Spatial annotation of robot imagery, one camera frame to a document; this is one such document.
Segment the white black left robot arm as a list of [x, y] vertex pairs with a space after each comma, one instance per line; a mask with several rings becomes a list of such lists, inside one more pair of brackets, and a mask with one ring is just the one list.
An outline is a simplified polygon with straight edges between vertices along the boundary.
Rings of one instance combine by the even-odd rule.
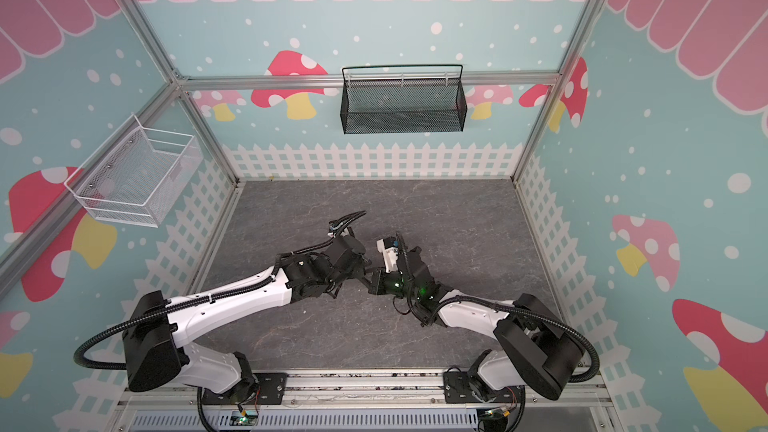
[[283, 254], [264, 271], [216, 289], [173, 299], [145, 295], [133, 316], [149, 315], [149, 321], [122, 334], [129, 390], [177, 383], [232, 401], [250, 398], [258, 386], [247, 357], [206, 348], [197, 338], [263, 310], [333, 295], [366, 264], [362, 243], [344, 235], [323, 251]]

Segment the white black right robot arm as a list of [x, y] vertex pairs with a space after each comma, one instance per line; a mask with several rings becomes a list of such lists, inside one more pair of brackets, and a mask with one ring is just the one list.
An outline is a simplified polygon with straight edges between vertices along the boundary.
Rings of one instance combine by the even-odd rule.
[[372, 271], [369, 292], [405, 301], [407, 313], [421, 325], [469, 330], [498, 343], [482, 352], [464, 373], [463, 386], [489, 401], [513, 386], [524, 386], [557, 400], [578, 380], [579, 362], [588, 352], [584, 338], [560, 322], [537, 297], [523, 293], [513, 301], [493, 301], [462, 293], [435, 280], [401, 239], [377, 242], [384, 261]]

